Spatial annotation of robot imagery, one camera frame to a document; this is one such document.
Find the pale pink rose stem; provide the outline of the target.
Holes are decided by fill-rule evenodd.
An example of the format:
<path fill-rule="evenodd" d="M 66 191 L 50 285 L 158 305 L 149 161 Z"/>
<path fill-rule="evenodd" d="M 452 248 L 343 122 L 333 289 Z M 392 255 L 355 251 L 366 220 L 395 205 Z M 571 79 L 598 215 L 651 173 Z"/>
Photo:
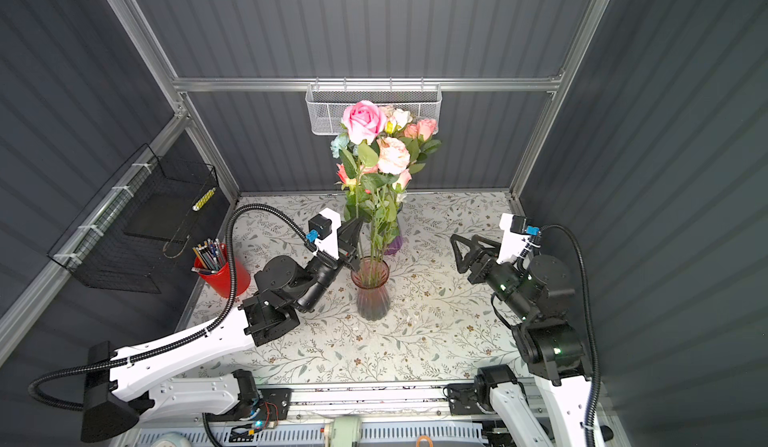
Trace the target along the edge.
<path fill-rule="evenodd" d="M 362 285 L 376 287 L 379 281 L 379 267 L 384 251 L 399 235 L 397 213 L 400 196 L 410 182 L 408 171 L 411 154 L 406 144 L 395 137 L 376 140 L 379 147 L 377 163 L 369 167 L 374 149 L 367 143 L 359 147 L 366 173 L 360 177 L 365 200 L 362 202 L 370 225 L 370 259 L 362 266 Z"/>

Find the purple blue glass vase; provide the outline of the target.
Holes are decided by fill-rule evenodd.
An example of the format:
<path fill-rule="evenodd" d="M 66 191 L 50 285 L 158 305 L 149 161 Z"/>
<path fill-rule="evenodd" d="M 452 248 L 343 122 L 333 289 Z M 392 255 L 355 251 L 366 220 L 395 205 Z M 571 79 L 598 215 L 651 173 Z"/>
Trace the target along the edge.
<path fill-rule="evenodd" d="M 384 250 L 384 254 L 386 256 L 393 256 L 397 254 L 400 249 L 402 248 L 404 244 L 404 238 L 403 238 L 403 228 L 401 226 L 400 220 L 396 221 L 396 236 L 393 238 L 393 240 L 388 244 L 388 246 Z"/>

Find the magenta rose stem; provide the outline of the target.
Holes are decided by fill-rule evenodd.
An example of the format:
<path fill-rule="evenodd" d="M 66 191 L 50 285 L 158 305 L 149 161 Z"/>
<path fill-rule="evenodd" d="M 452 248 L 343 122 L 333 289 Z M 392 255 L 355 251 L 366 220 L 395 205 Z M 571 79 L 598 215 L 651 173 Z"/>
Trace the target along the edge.
<path fill-rule="evenodd" d="M 350 177 L 343 164 L 338 164 L 337 167 L 337 175 L 340 179 L 341 187 L 346 191 L 344 221 L 353 218 L 362 218 L 364 220 L 364 225 L 369 224 L 373 217 L 372 207 L 367 204 L 367 202 L 371 200 L 371 191 L 361 183 L 359 178 Z M 364 238 L 361 236 L 362 230 L 358 247 L 360 261 L 365 257 Z"/>

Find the pink grey glass vase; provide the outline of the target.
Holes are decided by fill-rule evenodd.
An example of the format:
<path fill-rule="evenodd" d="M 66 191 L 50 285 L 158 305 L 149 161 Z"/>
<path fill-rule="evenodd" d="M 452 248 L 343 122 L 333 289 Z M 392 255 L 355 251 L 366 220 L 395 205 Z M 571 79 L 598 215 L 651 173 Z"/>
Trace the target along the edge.
<path fill-rule="evenodd" d="M 387 283 L 389 265 L 382 259 L 364 257 L 359 269 L 352 271 L 351 280 L 357 289 L 358 314 L 365 320 L 378 321 L 389 312 L 391 299 Z"/>

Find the light blue peony flower stem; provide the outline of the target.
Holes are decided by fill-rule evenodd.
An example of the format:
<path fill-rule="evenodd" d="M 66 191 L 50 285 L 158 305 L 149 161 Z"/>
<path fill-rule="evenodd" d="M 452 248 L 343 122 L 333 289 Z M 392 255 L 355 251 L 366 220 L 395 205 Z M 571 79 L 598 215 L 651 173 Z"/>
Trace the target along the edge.
<path fill-rule="evenodd" d="M 349 137 L 346 132 L 338 134 L 330 143 L 332 156 L 335 159 L 341 157 L 341 151 L 345 150 L 349 144 Z"/>

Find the small pink rose stem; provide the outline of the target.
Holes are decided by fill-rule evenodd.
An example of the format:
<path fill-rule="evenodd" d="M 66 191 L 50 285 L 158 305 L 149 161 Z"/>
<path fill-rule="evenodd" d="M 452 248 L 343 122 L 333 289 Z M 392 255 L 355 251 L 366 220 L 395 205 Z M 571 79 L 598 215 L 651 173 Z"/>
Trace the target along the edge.
<path fill-rule="evenodd" d="M 374 167 L 377 163 L 379 151 L 376 140 L 382 137 L 395 137 L 400 139 L 401 136 L 399 135 L 400 131 L 395 134 L 387 134 L 385 132 L 385 118 L 379 117 L 378 119 L 374 118 L 369 120 L 362 120 L 361 116 L 363 113 L 358 112 L 358 114 L 360 117 L 353 119 L 343 131 L 346 132 L 349 137 L 349 144 L 345 150 L 341 151 L 341 157 L 338 160 L 340 161 L 339 164 L 343 164 L 345 166 L 346 172 L 350 177 L 360 179 L 361 175 L 366 173 L 366 170 L 363 167 L 363 160 L 359 154 L 360 145 L 367 143 L 374 149 L 375 153 L 372 155 L 373 159 L 369 164 L 369 167 Z M 400 206 L 398 212 L 403 203 L 407 186 L 400 196 Z"/>

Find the cream pink rose stem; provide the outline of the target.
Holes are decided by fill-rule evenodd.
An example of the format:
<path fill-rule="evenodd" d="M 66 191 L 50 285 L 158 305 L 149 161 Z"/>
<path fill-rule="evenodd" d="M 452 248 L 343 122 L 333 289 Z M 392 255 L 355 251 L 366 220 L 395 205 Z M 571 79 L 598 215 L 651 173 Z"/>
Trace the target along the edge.
<path fill-rule="evenodd" d="M 384 130 L 387 134 L 395 134 L 403 130 L 413 120 L 410 111 L 396 108 L 393 105 L 382 106 L 381 111 L 385 116 Z"/>

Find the pink coral rose stem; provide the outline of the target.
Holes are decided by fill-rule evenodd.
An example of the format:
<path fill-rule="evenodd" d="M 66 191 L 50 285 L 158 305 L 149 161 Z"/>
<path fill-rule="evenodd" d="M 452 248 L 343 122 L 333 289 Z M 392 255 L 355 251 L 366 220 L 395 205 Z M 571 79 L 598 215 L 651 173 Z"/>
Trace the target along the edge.
<path fill-rule="evenodd" d="M 403 129 L 400 139 L 410 155 L 408 169 L 411 173 L 422 170 L 427 159 L 440 149 L 442 142 L 436 138 L 437 127 L 435 119 L 422 118 Z"/>

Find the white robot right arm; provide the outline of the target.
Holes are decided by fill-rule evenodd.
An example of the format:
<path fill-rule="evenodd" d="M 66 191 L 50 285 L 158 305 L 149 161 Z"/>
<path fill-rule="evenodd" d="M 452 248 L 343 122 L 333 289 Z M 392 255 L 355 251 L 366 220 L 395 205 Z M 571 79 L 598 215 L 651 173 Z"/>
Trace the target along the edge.
<path fill-rule="evenodd" d="M 601 372 L 594 331 L 580 338 L 566 318 L 576 294 L 589 309 L 586 269 L 579 269 L 581 287 L 575 289 L 568 266 L 539 253 L 541 230 L 524 235 L 521 252 L 502 257 L 501 243 L 474 235 L 450 238 L 457 270 L 473 285 L 491 288 L 491 304 L 503 303 L 518 318 L 504 320 L 518 353 L 547 409 L 555 446 L 602 446 L 611 430 L 598 419 Z"/>

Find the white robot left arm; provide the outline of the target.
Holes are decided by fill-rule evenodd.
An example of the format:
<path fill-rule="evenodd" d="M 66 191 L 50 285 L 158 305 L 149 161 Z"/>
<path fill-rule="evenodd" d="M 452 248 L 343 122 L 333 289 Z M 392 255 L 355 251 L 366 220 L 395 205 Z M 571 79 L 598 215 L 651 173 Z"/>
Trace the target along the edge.
<path fill-rule="evenodd" d="M 105 373 L 87 375 L 81 439 L 86 443 L 116 437 L 149 420 L 185 414 L 210 414 L 220 420 L 266 416 L 266 403 L 251 373 L 237 369 L 229 375 L 184 379 L 182 373 L 233 354 L 275 341 L 300 324 L 339 272 L 360 266 L 357 251 L 363 222 L 341 221 L 325 209 L 309 221 L 309 240 L 317 250 L 306 266 L 286 255 L 271 259 L 254 279 L 256 293 L 232 310 L 223 322 L 198 326 L 202 336 L 149 359 L 140 354 L 169 346 L 191 329 L 157 341 L 120 349 L 105 342 L 91 349 L 92 360 L 126 355 L 128 362 Z"/>

